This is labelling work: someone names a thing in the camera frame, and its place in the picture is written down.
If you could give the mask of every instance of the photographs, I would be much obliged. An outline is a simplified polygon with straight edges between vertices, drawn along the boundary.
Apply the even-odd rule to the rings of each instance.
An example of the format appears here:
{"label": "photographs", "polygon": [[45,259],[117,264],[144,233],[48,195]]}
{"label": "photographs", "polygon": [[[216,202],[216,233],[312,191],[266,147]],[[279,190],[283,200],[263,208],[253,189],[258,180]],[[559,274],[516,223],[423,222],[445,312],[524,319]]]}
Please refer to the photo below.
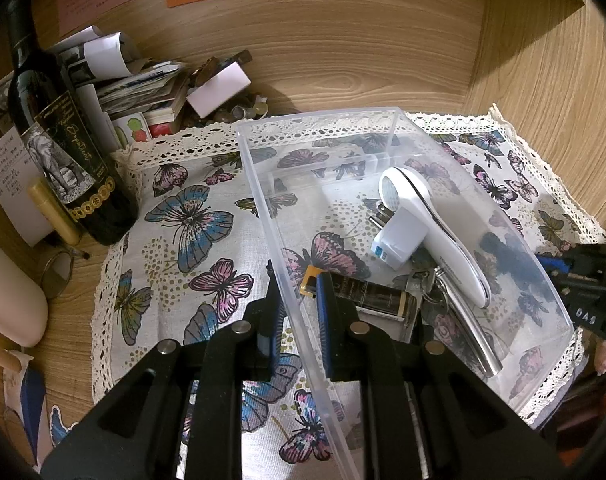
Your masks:
{"label": "photographs", "polygon": [[85,52],[83,48],[83,44],[73,46],[72,48],[61,52],[58,57],[60,57],[61,62],[67,68],[70,65],[82,61],[85,59]]}
{"label": "photographs", "polygon": [[88,83],[91,80],[96,79],[86,61],[81,61],[75,63],[74,65],[70,65],[70,67],[67,69],[67,74],[69,75],[69,78],[74,86]]}

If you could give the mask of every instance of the small bottle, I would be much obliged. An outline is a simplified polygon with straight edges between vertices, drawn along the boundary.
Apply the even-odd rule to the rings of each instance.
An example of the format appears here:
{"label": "small bottle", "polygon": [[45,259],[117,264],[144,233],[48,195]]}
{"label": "small bottle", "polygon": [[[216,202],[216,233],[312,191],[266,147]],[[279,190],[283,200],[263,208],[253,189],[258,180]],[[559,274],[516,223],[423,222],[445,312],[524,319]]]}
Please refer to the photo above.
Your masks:
{"label": "small bottle", "polygon": [[136,202],[94,145],[56,57],[38,46],[31,0],[10,1],[7,24],[8,110],[20,138],[70,216],[98,243],[114,244],[136,221]]}
{"label": "small bottle", "polygon": [[[301,294],[311,297],[316,295],[316,278],[321,272],[329,271],[307,266],[299,288]],[[408,311],[415,307],[416,298],[404,290],[363,282],[335,272],[329,273],[334,284],[334,294],[339,298],[353,301],[359,310],[403,321]]]}

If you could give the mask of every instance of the wine bottle label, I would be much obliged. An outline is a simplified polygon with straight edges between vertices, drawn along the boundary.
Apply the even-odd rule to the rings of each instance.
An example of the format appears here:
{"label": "wine bottle label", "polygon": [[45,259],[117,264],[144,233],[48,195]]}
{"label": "wine bottle label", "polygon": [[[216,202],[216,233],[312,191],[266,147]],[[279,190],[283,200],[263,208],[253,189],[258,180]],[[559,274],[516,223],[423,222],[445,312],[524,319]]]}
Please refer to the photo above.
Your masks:
{"label": "wine bottle label", "polygon": [[101,184],[89,200],[69,209],[74,219],[84,218],[115,189],[114,179],[109,176],[68,91],[34,118],[35,123],[21,136],[23,143],[63,204],[77,200],[92,186]]}

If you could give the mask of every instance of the lace doily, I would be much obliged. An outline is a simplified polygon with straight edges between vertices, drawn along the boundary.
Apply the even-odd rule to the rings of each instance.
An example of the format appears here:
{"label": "lace doily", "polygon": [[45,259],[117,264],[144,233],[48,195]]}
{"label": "lace doily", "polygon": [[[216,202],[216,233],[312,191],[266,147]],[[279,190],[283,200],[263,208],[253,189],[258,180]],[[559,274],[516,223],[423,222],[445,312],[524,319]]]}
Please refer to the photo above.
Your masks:
{"label": "lace doily", "polygon": [[[368,114],[334,122],[327,130],[315,134],[315,138],[332,137],[335,128],[341,131],[361,133],[368,130]],[[485,116],[450,116],[438,114],[410,114],[407,116],[427,133],[478,133],[499,130],[519,152],[526,166],[544,185],[546,191],[563,207],[580,228],[579,239],[583,243],[606,242],[606,232],[595,218],[590,216],[568,193],[562,181],[554,174],[538,154],[521,139],[514,127],[505,121],[498,108],[493,106]],[[287,130],[280,128],[270,135],[272,144],[279,141],[290,142]],[[142,172],[160,164],[180,163],[203,156],[212,156],[238,150],[233,124],[214,124],[205,128],[189,128],[173,136],[159,137],[151,142],[137,143],[128,150],[113,153],[116,167],[127,186],[140,198]],[[121,274],[123,241],[110,247],[102,268],[100,282],[95,294],[95,311],[92,317],[92,397],[98,402],[113,387],[110,367],[112,346],[113,305],[116,298],[118,279]],[[554,399],[559,389],[572,377],[574,367],[581,361],[584,348],[580,338],[581,330],[574,334],[571,344],[559,363],[548,375],[542,386],[532,396],[519,413],[533,422],[538,413]]]}

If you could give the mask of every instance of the metal screw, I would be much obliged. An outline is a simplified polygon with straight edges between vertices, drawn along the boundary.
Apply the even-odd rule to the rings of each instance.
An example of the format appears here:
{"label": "metal screw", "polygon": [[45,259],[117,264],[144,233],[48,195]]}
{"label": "metal screw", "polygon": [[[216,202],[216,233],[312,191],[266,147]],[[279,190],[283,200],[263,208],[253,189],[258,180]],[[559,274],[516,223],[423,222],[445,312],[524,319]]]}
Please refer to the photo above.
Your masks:
{"label": "metal screw", "polygon": [[355,321],[350,325],[353,334],[364,335],[369,332],[369,325],[365,321]]}
{"label": "metal screw", "polygon": [[429,354],[441,355],[445,351],[445,345],[440,341],[427,341],[425,343],[425,349]]}
{"label": "metal screw", "polygon": [[235,334],[247,334],[251,329],[252,324],[244,319],[232,323],[232,332]]}
{"label": "metal screw", "polygon": [[156,349],[163,355],[171,354],[176,350],[177,344],[174,339],[163,339],[158,345]]}

